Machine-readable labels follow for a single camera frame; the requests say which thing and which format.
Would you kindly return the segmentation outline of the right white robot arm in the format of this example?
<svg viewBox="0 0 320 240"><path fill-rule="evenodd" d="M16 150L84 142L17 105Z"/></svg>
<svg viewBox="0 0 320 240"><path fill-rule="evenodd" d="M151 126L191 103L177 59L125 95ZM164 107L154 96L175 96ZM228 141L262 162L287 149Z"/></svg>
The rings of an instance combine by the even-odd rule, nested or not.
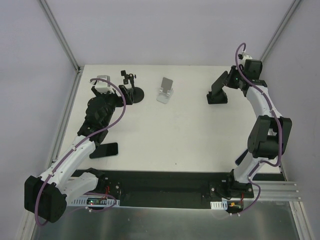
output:
<svg viewBox="0 0 320 240"><path fill-rule="evenodd" d="M230 82L243 92L250 102L256 122L247 140L247 149L236 160L237 167L230 172L225 192L237 197L249 188L250 181L264 165L278 167L284 154L292 120L283 117L273 104L264 80L260 60L243 58L233 66L229 73Z"/></svg>

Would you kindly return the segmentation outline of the black folding phone stand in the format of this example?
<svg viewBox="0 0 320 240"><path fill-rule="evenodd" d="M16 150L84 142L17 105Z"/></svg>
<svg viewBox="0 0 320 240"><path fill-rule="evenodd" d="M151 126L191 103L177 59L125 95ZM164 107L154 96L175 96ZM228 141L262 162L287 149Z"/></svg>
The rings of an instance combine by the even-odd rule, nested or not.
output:
<svg viewBox="0 0 320 240"><path fill-rule="evenodd" d="M216 94L213 94L211 91L208 92L206 95L207 103L209 105L218 105L218 104L227 104L228 103L228 97L227 94L220 90Z"/></svg>

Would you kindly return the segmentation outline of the white folding phone stand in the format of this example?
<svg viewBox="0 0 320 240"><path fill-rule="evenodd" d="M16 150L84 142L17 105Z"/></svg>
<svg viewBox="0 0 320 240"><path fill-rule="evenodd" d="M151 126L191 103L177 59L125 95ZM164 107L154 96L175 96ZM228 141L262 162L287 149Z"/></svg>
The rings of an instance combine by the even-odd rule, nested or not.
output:
<svg viewBox="0 0 320 240"><path fill-rule="evenodd" d="M156 100L162 104L167 104L173 92L173 80L163 77Z"/></svg>

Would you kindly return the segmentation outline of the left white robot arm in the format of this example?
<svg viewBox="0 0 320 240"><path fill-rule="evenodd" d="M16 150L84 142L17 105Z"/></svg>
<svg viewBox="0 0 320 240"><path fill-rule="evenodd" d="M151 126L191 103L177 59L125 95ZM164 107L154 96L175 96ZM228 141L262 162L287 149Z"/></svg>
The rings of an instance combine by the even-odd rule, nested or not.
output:
<svg viewBox="0 0 320 240"><path fill-rule="evenodd" d="M55 223L67 205L84 194L108 197L106 176L89 168L74 180L70 177L103 142L116 108L126 109L134 103L134 90L119 85L114 90L98 91L87 103L84 122L70 147L39 176L29 176L24 183L24 208L34 214L39 227Z"/></svg>

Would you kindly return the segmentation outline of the black round-base clamp stand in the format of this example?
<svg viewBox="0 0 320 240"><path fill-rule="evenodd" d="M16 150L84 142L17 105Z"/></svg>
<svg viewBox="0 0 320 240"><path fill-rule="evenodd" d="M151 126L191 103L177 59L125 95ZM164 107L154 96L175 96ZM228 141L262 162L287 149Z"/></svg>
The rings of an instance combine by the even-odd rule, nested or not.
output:
<svg viewBox="0 0 320 240"><path fill-rule="evenodd" d="M137 78L137 76L133 73L127 73L125 70L122 70L120 74L123 77L123 84L131 85L131 88L129 88L129 90L132 92L133 103L140 103L144 99L145 93L140 87L135 86L135 79Z"/></svg>

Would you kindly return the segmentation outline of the black smartphone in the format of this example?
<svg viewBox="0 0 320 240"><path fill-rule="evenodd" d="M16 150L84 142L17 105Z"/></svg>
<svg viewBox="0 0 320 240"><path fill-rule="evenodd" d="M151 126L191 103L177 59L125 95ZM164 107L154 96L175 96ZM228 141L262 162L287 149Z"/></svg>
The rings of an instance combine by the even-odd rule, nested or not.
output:
<svg viewBox="0 0 320 240"><path fill-rule="evenodd" d="M216 95L217 93L219 93L222 88L224 87L224 81L228 76L228 72L224 71L219 77L218 79L211 85L211 94L212 95Z"/></svg>
<svg viewBox="0 0 320 240"><path fill-rule="evenodd" d="M119 146L117 142L101 144L93 153L89 155L90 159L99 159L113 157L119 154Z"/></svg>

